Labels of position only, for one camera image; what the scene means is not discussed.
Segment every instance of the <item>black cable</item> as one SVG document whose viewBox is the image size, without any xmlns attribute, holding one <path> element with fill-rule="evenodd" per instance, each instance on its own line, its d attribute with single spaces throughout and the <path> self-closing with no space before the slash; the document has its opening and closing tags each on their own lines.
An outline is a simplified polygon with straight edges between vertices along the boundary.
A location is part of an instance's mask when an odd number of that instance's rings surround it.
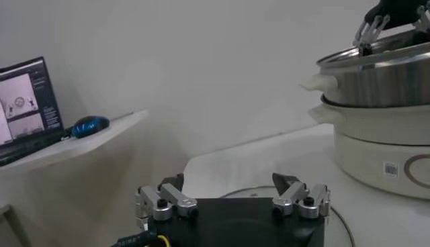
<svg viewBox="0 0 430 247">
<path fill-rule="evenodd" d="M 157 233 L 145 231 L 136 235 L 120 238 L 112 247 L 142 247 L 157 241 Z"/>
<path fill-rule="evenodd" d="M 351 247 L 355 247 L 354 236 L 352 235 L 352 231 L 349 228 L 347 222 L 345 221 L 345 219 L 343 218 L 343 216 L 337 211 L 337 209 L 335 209 L 333 206 L 331 206 L 331 210 L 333 212 L 335 212 L 335 214 L 337 215 L 337 217 L 339 217 L 339 219 L 341 220 L 343 226 L 345 226 L 345 229 L 347 230 L 347 233 L 349 235 L 349 239 L 351 240 Z"/>
</svg>

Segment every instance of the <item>label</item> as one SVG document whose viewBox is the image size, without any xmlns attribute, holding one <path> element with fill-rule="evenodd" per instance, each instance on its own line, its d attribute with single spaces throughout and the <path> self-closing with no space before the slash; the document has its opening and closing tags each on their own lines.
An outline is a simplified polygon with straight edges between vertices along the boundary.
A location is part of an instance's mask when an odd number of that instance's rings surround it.
<svg viewBox="0 0 430 247">
<path fill-rule="evenodd" d="M 398 164 L 392 162 L 384 162 L 384 175 L 387 177 L 398 178 Z"/>
</svg>

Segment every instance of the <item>white cooker base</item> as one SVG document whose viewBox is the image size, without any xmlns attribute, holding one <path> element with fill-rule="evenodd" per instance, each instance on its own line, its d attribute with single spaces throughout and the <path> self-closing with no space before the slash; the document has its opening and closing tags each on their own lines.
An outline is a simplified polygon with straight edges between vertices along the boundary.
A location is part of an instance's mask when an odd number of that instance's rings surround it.
<svg viewBox="0 0 430 247">
<path fill-rule="evenodd" d="M 430 146 L 377 144 L 335 133 L 337 164 L 385 191 L 430 199 Z"/>
</svg>

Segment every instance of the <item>pot handle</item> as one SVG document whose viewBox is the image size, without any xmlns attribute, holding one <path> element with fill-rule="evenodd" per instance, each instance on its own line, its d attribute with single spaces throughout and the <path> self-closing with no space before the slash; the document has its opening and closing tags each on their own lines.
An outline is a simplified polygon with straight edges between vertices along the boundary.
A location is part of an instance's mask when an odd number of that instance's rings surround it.
<svg viewBox="0 0 430 247">
<path fill-rule="evenodd" d="M 300 84 L 308 91 L 327 92 L 337 88 L 337 79 L 331 75 L 316 74 L 311 79 Z"/>
<path fill-rule="evenodd" d="M 319 124 L 333 124 L 338 126 L 347 121 L 346 117 L 340 111 L 330 109 L 324 105 L 319 105 L 311 109 L 308 111 L 308 114 Z"/>
</svg>

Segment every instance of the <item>stainless steel pot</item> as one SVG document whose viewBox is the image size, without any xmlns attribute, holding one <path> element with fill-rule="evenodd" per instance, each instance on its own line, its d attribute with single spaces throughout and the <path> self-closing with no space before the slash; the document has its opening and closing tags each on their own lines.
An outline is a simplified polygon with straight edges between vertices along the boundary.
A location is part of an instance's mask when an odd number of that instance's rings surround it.
<svg viewBox="0 0 430 247">
<path fill-rule="evenodd" d="M 430 42 L 414 45 L 415 37 L 413 30 L 383 38 L 372 44 L 370 56 L 350 48 L 323 58 L 320 74 L 302 86 L 346 107 L 430 104 Z"/>
</svg>

